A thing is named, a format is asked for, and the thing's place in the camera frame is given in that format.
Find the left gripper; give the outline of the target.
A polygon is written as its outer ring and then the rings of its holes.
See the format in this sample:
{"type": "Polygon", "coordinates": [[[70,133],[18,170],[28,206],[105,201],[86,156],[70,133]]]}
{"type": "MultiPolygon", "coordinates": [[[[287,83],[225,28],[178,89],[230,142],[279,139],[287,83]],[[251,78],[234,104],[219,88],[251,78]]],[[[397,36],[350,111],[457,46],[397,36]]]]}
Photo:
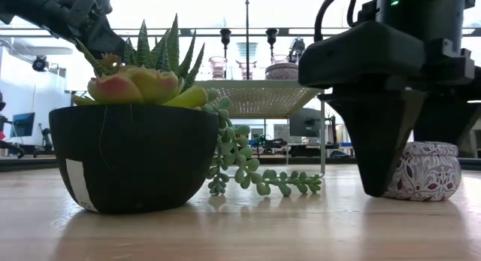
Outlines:
{"type": "Polygon", "coordinates": [[[60,8],[56,37],[84,39],[87,50],[96,58],[103,54],[123,57],[125,41],[107,20],[112,12],[110,0],[56,0],[60,8]]]}

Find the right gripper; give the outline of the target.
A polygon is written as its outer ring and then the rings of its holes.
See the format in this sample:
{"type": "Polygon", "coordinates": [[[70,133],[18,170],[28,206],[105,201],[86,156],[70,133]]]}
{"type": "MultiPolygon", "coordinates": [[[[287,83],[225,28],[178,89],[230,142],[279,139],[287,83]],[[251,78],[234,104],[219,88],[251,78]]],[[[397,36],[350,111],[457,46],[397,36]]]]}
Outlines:
{"type": "Polygon", "coordinates": [[[341,115],[369,196],[386,191],[412,130],[415,141],[462,143],[481,117],[481,103],[425,100],[425,94],[476,92],[475,62],[460,40],[457,21],[401,27],[367,21],[311,44],[301,56],[300,85],[355,91],[319,99],[341,115]]]}

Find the blue-lit background monitor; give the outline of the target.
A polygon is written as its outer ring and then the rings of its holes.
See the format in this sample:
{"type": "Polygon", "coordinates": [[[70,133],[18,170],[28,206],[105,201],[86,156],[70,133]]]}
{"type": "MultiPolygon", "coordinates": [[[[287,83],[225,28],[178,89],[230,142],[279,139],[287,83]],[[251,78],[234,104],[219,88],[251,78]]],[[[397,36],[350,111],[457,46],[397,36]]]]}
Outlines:
{"type": "Polygon", "coordinates": [[[26,137],[33,133],[35,113],[15,114],[12,118],[11,137],[26,137]]]}

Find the green perforated metal riser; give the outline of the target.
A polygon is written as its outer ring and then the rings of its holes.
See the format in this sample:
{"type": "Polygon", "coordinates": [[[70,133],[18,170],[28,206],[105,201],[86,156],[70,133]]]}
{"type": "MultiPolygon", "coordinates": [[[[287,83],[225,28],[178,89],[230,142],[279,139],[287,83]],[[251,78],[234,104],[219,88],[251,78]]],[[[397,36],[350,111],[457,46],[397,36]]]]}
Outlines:
{"type": "Polygon", "coordinates": [[[228,109],[233,124],[263,128],[264,135],[274,136],[269,120],[286,122],[284,138],[289,140],[290,117],[323,90],[302,87],[295,80],[201,80],[204,88],[214,88],[231,99],[228,109]]]}

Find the dark background monitor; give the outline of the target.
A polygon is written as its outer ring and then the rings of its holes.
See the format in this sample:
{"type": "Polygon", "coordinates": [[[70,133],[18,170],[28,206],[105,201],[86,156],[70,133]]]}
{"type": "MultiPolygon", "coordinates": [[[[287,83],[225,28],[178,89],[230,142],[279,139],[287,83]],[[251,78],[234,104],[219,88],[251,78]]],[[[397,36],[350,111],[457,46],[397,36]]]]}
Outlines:
{"type": "Polygon", "coordinates": [[[289,118],[289,133],[291,136],[318,138],[321,125],[320,111],[302,108],[289,118]]]}

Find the black aluminium table frame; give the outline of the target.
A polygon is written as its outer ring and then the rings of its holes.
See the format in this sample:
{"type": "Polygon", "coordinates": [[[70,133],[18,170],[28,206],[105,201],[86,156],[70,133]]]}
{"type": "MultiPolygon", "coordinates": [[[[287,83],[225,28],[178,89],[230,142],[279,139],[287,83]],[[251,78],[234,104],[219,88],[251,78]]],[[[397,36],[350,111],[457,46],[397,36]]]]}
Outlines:
{"type": "MultiPolygon", "coordinates": [[[[319,157],[294,157],[285,159],[282,157],[261,157],[260,163],[262,165],[319,165],[319,157]]],[[[481,171],[481,159],[473,158],[459,158],[458,161],[464,170],[481,171]]],[[[356,158],[327,158],[325,160],[327,165],[344,165],[356,164],[356,158]]],[[[39,158],[25,158],[17,159],[14,157],[0,158],[0,172],[7,171],[25,171],[34,169],[57,168],[57,161],[55,157],[39,157],[39,158]]]]}

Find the black ceiling spotlight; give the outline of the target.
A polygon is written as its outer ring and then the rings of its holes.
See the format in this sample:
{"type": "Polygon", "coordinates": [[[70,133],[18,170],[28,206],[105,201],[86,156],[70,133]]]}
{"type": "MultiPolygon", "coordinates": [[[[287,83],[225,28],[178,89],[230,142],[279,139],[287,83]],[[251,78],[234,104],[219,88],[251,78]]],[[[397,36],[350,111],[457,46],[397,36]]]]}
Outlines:
{"type": "Polygon", "coordinates": [[[36,56],[32,63],[32,69],[37,72],[45,72],[49,69],[49,62],[45,55],[36,56]]]}

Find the overhead light bar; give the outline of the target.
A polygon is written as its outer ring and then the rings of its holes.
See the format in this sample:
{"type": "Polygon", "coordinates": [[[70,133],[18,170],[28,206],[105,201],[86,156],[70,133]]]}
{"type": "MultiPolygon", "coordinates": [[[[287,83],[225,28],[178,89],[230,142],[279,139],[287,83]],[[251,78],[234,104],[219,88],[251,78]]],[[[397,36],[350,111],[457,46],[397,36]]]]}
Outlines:
{"type": "MultiPolygon", "coordinates": [[[[136,36],[139,29],[113,29],[115,33],[122,37],[136,36]]],[[[210,27],[210,28],[179,28],[178,33],[181,36],[193,35],[196,32],[197,35],[215,37],[221,35],[222,28],[220,27],[210,27]]],[[[231,32],[231,36],[245,36],[245,28],[228,28],[231,32]]],[[[313,37],[314,29],[312,28],[296,28],[296,27],[282,27],[276,28],[277,35],[281,37],[313,37]]],[[[333,36],[346,32],[348,28],[335,27],[335,28],[324,28],[322,34],[325,37],[333,36]]],[[[160,36],[164,35],[167,29],[148,29],[148,35],[160,36]]],[[[268,28],[249,28],[249,34],[251,36],[265,36],[267,35],[268,28]]],[[[461,34],[464,37],[481,37],[481,26],[476,27],[463,27],[461,34]]]]}

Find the white floral candle tin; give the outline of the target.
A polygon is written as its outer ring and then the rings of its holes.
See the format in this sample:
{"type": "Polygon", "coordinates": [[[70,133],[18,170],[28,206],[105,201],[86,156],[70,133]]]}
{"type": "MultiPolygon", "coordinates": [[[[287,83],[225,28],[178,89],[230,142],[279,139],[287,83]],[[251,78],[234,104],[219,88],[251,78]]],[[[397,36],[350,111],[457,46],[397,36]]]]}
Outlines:
{"type": "Polygon", "coordinates": [[[449,199],[461,185],[458,147],[439,141],[408,142],[383,197],[417,202],[449,199]]]}

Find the succulent plant in black bowl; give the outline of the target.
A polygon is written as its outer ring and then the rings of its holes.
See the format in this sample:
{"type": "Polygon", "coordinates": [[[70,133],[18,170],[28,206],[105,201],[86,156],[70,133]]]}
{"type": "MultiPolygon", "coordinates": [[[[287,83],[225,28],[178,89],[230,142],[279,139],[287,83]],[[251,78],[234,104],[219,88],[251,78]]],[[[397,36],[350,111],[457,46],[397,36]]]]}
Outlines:
{"type": "Polygon", "coordinates": [[[261,196],[320,190],[317,175],[259,172],[250,128],[231,122],[229,97],[195,84],[204,54],[180,55],[177,24],[154,46],[146,26],[136,44],[119,39],[118,53],[75,44],[94,76],[87,95],[51,111],[49,123],[64,185],[80,207],[98,214],[177,208],[202,186],[222,195],[230,167],[237,184],[261,196]]]}

